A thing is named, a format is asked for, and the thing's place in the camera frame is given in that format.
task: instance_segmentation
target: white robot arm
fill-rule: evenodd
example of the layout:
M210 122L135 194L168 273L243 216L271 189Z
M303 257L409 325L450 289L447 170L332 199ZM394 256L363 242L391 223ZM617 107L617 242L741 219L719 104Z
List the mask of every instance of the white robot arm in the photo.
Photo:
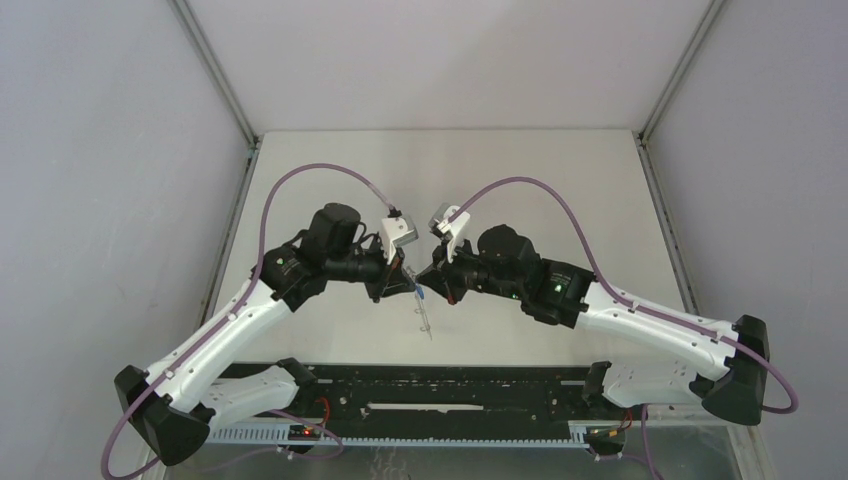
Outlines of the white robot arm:
M443 205L430 221L442 239L433 263L417 281L448 303L468 290L521 302L521 310L550 325L600 331L655 348L672 358L665 362L592 365L587 399L603 396L619 407L647 403L701 403L714 415L753 425L761 418L765 369L718 339L727 337L768 358L765 324L744 316L736 323L677 312L604 285L591 271L541 258L532 242L500 225L478 239L479 253L465 240L470 215ZM609 289L627 300L628 306ZM639 306L680 319L675 324L644 313ZM687 328L686 322L694 328ZM706 336L697 330L709 332Z
M326 205L315 214L309 229L264 255L259 281L237 313L231 313L233 305L248 291L250 280L164 358L145 370L127 366L115 377L126 411L149 387L148 381L164 374L164 381L133 414L130 423L165 465L188 458L219 428L272 409L297 411L296 397L316 379L294 359L281 360L246 378L213 383L240 351L307 299L322 293L328 281L363 283L375 302L415 291L413 280L403 268L401 249L418 238L412 221L392 212L367 249L363 249L364 232L354 239L360 225L356 210ZM172 367L175 359L195 348L179 367ZM311 406L314 400L304 396L300 407Z

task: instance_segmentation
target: white wall panel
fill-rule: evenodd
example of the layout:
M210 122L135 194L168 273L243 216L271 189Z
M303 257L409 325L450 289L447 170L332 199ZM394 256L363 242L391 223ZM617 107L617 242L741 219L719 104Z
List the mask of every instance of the white wall panel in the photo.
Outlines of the white wall panel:
M192 2L254 128L641 128L708 0Z
M764 420L784 479L848 471L846 24L844 1L729 2L651 140L702 310L766 320L799 390Z
M245 157L166 2L4 2L0 478L100 478L112 379L195 327Z

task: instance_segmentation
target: white tabletop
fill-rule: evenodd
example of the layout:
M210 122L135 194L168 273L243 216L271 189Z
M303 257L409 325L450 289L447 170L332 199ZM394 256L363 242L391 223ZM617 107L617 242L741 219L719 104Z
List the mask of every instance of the white tabletop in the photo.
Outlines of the white tabletop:
M484 185L511 175L539 178L572 206L611 282L682 309L633 137L624 130L430 130L272 132L265 135L218 298L218 308L248 278L256 261L259 218L273 183L306 163L357 170L407 215L421 238L405 247L416 271L438 244L427 221L442 202L461 204ZM385 208L356 180L308 171L277 194L268 224L273 248L306 228L329 202L350 205L376 231ZM468 238L506 223L530 238L545 258L588 262L568 219L544 191L501 187L469 210ZM469 292L455 306L425 289L433 340L419 330L413 295L373 304L362 285L328 285L293 316L246 348L237 361L418 365L587 365L657 357L608 335L553 327L521 313L516 302Z

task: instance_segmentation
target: white cable tray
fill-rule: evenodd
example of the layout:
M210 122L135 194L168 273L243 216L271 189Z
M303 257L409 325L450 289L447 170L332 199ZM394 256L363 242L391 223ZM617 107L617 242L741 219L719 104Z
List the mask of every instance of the white cable tray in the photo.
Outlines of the white cable tray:
M287 440L289 423L241 422L213 432L206 443L237 445L335 445L332 439ZM345 446L360 447L503 447L503 448L586 448L586 427L571 427L571 439L560 440L473 440L473 439L398 439L347 438Z

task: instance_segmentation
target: wire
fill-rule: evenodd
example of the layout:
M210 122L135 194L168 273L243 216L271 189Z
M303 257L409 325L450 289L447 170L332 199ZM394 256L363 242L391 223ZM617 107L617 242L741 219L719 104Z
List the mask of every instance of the wire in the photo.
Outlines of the wire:
M298 240L301 240L304 237L304 235L306 235L307 232L308 232L308 230L300 230L299 232L297 232L295 234L294 237L292 237L291 240L283 243L283 245L285 245L287 247L291 247L292 245L295 244L295 242L297 242Z
M540 180L536 180L535 178L531 178L531 177L507 177L507 178L498 180L497 182L490 183L489 185L486 185L485 187L483 187L479 192L475 193L474 196L469 198L465 203L463 203L462 206L459 207L459 210L454 212L454 214L451 215L450 218L448 218L448 221L453 222L454 220L456 220L457 217L459 217L459 215L462 214L462 212L468 210L468 207L473 205L474 202L479 200L483 195L489 193L491 190L494 190L497 187L500 187L502 185L506 185L508 183L530 183L532 185L536 185L537 187L545 190L552 197L554 197L554 199L557 201L557 203L559 203L560 207L562 207L562 209L565 211L565 214L568 215L568 219L571 220L571 225L574 227L574 230L577 233L577 237L580 239L580 244L583 246L583 251L586 253L586 257L589 259L589 264L592 266L592 270L594 270L595 276L598 278L598 281L600 282L603 289L606 290L606 292L613 299L617 300L618 302L623 304L625 307L630 308L630 309L634 309L633 300L627 299L622 294L619 294L619 292L609 283L609 281L607 281L607 279L606 279L606 277L604 277L603 273L601 273L601 269L598 266L598 262L595 259L595 255L592 253L592 249L589 247L589 241L586 239L586 234L583 232L583 228L580 227L580 223L577 221L577 217L574 215L574 212L571 210L571 207L568 206L568 203L565 202L565 200L562 198L562 196L560 196L559 193L556 192L556 190L554 190L548 184L546 184L546 183L544 183ZM635 305L635 310L642 312L642 313L645 313L645 314L648 314L648 315L650 315L654 318L658 318L660 320L665 320L665 321L671 322L675 325L678 325L678 326L681 326L681 327L684 327L684 328L688 328L690 330L694 330L695 332L698 332L701 335L707 336L712 340L721 341L723 343L726 343L727 345L730 345L731 347L733 347L736 350L744 353L745 355L748 355L749 357L754 359L754 361L756 361L758 364L760 364L760 366L762 366L769 373L771 373L771 375L775 378L775 380L777 380L777 382L780 384L781 387L783 387L783 389L786 391L786 394L789 396L789 406L787 406L787 407L771 407L771 406L763 405L762 410L764 412L777 413L777 414L782 414L782 415L789 414L789 413L792 413L792 412L798 410L799 401L798 401L798 394L795 392L795 389L792 388L792 385L789 384L789 381L786 379L786 377L784 377L783 374L780 373L780 371L774 365L772 365L768 360L763 358L757 352L751 350L750 348L748 348L747 346L737 342L736 340L733 340L733 339L730 339L730 338L727 338L727 337L723 337L723 336L720 337L718 335L718 333L716 333L712 330L704 328L700 325L689 323L686 320L683 320L682 318L678 318L674 315L670 315L668 313L661 312L659 310L655 310L653 308L646 307L644 305L638 305L638 304Z
M362 242L362 237L364 237L364 236L365 236L365 232L367 232L367 231L368 231L368 225L365 225L365 222L359 222L359 225L361 225L361 226L362 226L362 233L360 233L360 234L359 234L359 238L357 238L357 239L356 239L353 243L360 243L360 242Z
M369 239L373 242L376 238L377 238L376 233L369 233L367 235L363 235L359 240L356 241L357 252L360 252L360 253L362 252L362 244L363 243L367 242Z
M327 397L320 397L318 400L315 400L315 403L321 402L324 404L324 420L321 421L321 426L326 427L327 422L330 420L330 402L327 400Z
M621 421L621 426L618 427L618 428L620 428L622 430L628 430L632 426L633 426L633 410L628 408L627 414L624 415L624 420Z
M222 469L227 468L229 466L235 465L236 463L238 463L238 462L240 462L240 461L242 461L246 458L250 458L250 457L260 455L260 454L263 454L263 453L272 453L272 452L282 453L282 452L285 452L288 455L291 455L293 457L303 458L303 459L306 459L306 460L327 460L327 459L330 459L330 458L338 457L339 455L342 454L342 452L344 452L344 444L342 444L342 439L339 438L333 432L324 428L323 425L320 425L320 424L316 425L314 423L310 423L310 422L308 422L308 421L306 421L302 418L295 417L294 415L287 413L287 412L284 412L282 410L269 410L268 412L273 413L274 415L277 415L277 416L280 416L280 417L283 417L283 418L288 418L289 420L293 420L293 421L295 421L299 424L306 425L306 426L314 428L315 430L317 430L317 431L323 433L324 435L330 437L331 439L333 439L333 441L336 442L336 445L338 445L338 448L335 451L333 451L332 453L328 453L328 454L325 454L325 455L305 455L305 454L302 454L302 453L292 452L291 450L288 450L288 449L285 449L285 448L279 447L279 446L277 446L277 447L264 447L264 448L257 448L255 450L251 450L247 453L239 455L238 457L231 458L230 460L227 460L224 463L221 463L219 465L215 465L214 467L205 467L205 468L189 468L189 467L186 467L186 468L189 468L191 471L196 472L196 473L211 473L211 472L222 470Z
M291 177L307 170L314 169L328 169L346 173L356 178L360 182L364 183L365 186L371 189L371 191L374 192L375 195L377 195L380 201L383 202L383 204L386 205L386 207L388 207L390 211L396 210L394 205L392 205L391 202L389 202L389 200L386 198L386 196L383 195L383 192L381 192L373 183L371 183L367 178L363 177L359 173L356 173L355 171L349 168L334 165L332 163L311 163L308 165L301 165L300 167L290 170L279 180L277 180L277 183L275 183L271 187L271 191L270 193L268 193L268 198L265 199L265 205L262 208L262 217L259 222L259 249L257 253L256 268L253 269L253 275L250 277L250 283L248 284L247 289L245 290L241 298L239 298L233 305L233 308L230 309L230 313L234 315L238 313L241 307L243 307L244 304L247 303L247 299L250 297L250 294L253 293L253 290L256 288L256 284L259 283L259 275L262 272L262 261L265 255L265 231L268 225L268 214L271 211L271 204L273 203L274 196L277 194L277 190L279 190L280 187L284 183L286 183ZM224 327L224 325L226 325L227 322L230 321L229 317L229 315L225 315L217 323L212 325L212 327L207 330L206 333L204 333L199 339L197 339L196 342L194 342L190 347L188 347L182 355L177 357L177 359L174 360L174 363L172 363L168 368L166 368L162 372L162 374L155 378L150 383L150 385L143 392L141 392L141 395L139 395L135 399L135 401L133 401L126 409L124 414L118 420L118 423L112 429L112 433L109 434L109 438L106 440L106 445L103 447L103 453L100 456L100 474L103 476L103 478L107 480L129 480L131 478L140 476L144 472L153 468L154 465L159 463L159 458L154 458L135 472L122 476L112 475L112 472L109 471L109 457L112 456L112 449L115 447L115 442L118 439L118 435L121 433L121 430L123 430L124 425L127 424L130 417L138 410L139 406L141 406L142 402L147 400L147 398L150 397L153 391L156 390L156 388L158 388L165 381L165 372L174 371L179 368L183 363L185 363L186 360L188 360L192 355L194 355L194 353L199 350L200 347L202 347L206 342L208 342L210 338L215 336L215 334L218 333L218 331L220 331Z
M630 419L630 425L633 425L633 412L630 409L627 409L627 417L625 419ZM638 455L630 455L630 454L619 454L619 455L598 455L591 446L589 447L589 453L595 457L596 462L607 462L611 460L631 460L634 462L641 463L642 465L648 467L648 471L651 472L651 478L654 480L665 480L662 474L657 470L654 466L654 460L651 458L651 451L648 446L648 428L647 428L647 420L648 420L648 405L642 405L642 444L645 449L645 457L640 457Z

